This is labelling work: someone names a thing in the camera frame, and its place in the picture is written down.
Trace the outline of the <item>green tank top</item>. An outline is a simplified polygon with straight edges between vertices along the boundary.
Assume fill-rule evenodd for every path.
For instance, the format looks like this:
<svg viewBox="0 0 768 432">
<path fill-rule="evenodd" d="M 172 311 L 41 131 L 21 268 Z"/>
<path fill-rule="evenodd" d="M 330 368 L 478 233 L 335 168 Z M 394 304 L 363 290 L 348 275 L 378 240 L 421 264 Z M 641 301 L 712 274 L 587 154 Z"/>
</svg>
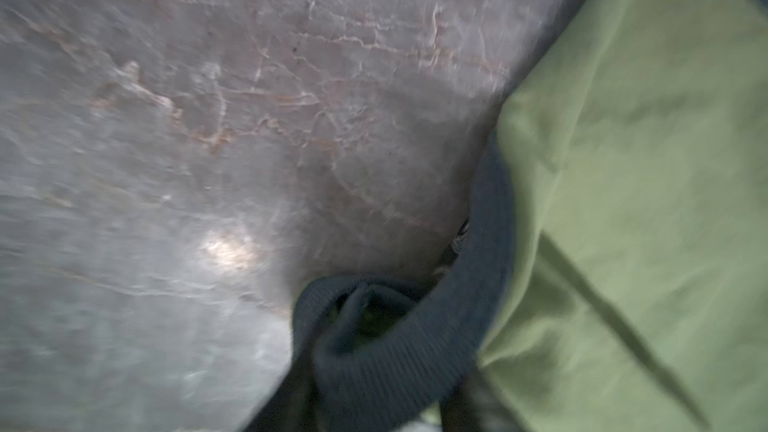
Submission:
<svg viewBox="0 0 768 432">
<path fill-rule="evenodd" d="M 767 427 L 767 0 L 587 0 L 507 99 L 427 294 L 327 277 L 294 312 L 330 431 L 476 370 L 526 431 Z"/>
</svg>

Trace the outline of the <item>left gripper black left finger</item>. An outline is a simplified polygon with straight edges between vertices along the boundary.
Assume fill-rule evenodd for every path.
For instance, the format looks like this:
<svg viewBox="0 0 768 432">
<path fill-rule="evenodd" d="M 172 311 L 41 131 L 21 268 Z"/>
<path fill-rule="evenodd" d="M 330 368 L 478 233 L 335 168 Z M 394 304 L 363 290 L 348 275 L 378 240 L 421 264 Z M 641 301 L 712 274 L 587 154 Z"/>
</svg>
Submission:
<svg viewBox="0 0 768 432">
<path fill-rule="evenodd" d="M 240 427 L 243 432 L 316 432 L 317 387 L 311 355 L 296 358 L 273 395 Z"/>
</svg>

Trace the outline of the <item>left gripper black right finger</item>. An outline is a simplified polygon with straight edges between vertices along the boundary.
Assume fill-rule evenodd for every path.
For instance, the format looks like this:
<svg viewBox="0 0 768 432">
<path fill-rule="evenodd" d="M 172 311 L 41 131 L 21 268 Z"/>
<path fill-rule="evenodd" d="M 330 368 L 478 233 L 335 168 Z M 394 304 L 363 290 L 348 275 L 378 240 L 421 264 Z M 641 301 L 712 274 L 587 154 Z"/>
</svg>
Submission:
<svg viewBox="0 0 768 432">
<path fill-rule="evenodd" d="M 440 403 L 445 432 L 516 432 L 516 419 L 496 398 L 479 371 L 472 371 Z"/>
</svg>

